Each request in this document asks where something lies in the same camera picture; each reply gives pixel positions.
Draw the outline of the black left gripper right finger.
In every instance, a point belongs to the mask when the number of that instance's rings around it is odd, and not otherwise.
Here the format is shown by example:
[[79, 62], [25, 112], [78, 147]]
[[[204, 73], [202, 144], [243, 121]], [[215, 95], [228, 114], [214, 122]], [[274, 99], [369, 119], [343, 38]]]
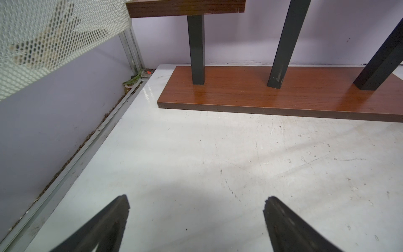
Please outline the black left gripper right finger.
[[275, 196], [266, 200], [263, 215], [275, 252], [340, 251]]

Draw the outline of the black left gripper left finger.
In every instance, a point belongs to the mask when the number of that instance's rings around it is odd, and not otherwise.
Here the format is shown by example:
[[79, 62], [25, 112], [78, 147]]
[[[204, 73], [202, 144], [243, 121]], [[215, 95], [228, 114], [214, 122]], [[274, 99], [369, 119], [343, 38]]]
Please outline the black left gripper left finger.
[[120, 195], [90, 219], [53, 252], [118, 252], [129, 216], [130, 204]]

